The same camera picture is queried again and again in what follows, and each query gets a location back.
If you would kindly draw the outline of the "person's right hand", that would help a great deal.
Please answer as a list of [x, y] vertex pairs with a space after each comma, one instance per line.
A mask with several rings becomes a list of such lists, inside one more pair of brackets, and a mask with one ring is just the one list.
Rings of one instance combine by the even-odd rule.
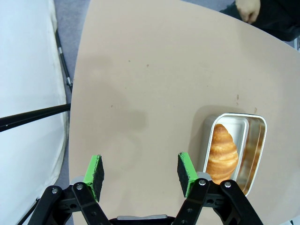
[[261, 8], [260, 0], [236, 0], [235, 5], [242, 21], [252, 24], [257, 20]]

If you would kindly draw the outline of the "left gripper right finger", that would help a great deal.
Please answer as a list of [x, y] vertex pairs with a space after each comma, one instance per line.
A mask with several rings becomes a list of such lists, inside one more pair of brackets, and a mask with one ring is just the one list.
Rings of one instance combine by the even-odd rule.
[[212, 208], [224, 225], [262, 224], [234, 180], [218, 185], [205, 172], [199, 176], [187, 152], [178, 155], [177, 173], [185, 201], [173, 221], [175, 225], [195, 225], [203, 207]]

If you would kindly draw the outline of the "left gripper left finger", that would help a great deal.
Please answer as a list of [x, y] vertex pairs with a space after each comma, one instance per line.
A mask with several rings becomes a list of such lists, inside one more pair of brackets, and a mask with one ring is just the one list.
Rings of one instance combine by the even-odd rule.
[[92, 156], [83, 181], [66, 189], [49, 186], [41, 196], [29, 225], [64, 225], [74, 212], [81, 212], [88, 225], [109, 225], [98, 202], [104, 181], [102, 157]]

